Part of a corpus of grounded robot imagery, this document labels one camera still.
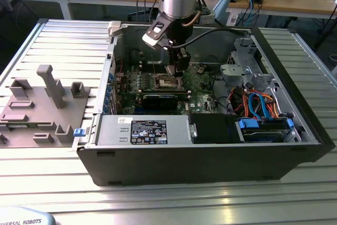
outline power supply label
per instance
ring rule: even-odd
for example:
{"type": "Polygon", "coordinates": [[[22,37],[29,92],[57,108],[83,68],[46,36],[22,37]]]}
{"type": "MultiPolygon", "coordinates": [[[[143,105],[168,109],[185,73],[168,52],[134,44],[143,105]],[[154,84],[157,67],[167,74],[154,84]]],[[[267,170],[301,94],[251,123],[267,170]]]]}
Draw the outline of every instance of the power supply label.
{"type": "Polygon", "coordinates": [[[166,121],[132,121],[131,143],[167,144],[166,121]]]}

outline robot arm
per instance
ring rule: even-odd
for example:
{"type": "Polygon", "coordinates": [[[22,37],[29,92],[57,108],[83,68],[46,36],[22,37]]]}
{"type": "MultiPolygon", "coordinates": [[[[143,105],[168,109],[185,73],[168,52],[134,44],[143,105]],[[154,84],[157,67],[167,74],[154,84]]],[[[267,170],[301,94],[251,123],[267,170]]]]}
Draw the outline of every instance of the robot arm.
{"type": "Polygon", "coordinates": [[[192,35],[196,0],[162,0],[163,13],[153,22],[143,36],[149,46],[168,50],[170,64],[175,66],[175,76],[186,70],[190,56],[184,48],[171,49],[169,45],[181,45],[192,35]]]}

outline motherboard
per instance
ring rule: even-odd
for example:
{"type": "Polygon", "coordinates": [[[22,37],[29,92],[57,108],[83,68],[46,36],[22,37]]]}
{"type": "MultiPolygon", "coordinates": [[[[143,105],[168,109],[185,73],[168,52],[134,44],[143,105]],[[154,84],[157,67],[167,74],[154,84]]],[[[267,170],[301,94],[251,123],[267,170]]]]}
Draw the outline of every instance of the motherboard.
{"type": "Polygon", "coordinates": [[[217,113],[212,95],[213,75],[203,65],[190,65],[183,77],[131,66],[116,75],[112,100],[117,113],[126,115],[217,113]]]}

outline white label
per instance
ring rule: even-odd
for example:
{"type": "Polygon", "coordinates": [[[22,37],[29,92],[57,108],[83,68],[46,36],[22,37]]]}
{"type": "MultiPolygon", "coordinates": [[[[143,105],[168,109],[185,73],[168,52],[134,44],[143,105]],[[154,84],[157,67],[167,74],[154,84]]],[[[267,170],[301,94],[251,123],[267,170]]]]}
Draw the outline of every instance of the white label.
{"type": "Polygon", "coordinates": [[[118,117],[118,123],[119,124],[131,124],[132,117],[118,117]]]}

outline green circuit board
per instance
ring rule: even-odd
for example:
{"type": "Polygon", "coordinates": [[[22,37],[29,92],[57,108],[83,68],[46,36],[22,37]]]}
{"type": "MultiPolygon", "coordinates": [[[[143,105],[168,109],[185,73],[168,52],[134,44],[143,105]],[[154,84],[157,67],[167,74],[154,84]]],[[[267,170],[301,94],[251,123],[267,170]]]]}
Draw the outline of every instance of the green circuit board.
{"type": "Polygon", "coordinates": [[[162,114],[217,113],[218,109],[212,96],[211,72],[197,73],[199,68],[199,66],[190,65],[181,79],[176,79],[166,73],[126,71],[117,91],[120,98],[118,113],[141,114],[143,112],[140,104],[142,95],[153,92],[185,98],[178,101],[175,110],[163,111],[162,114]]]}

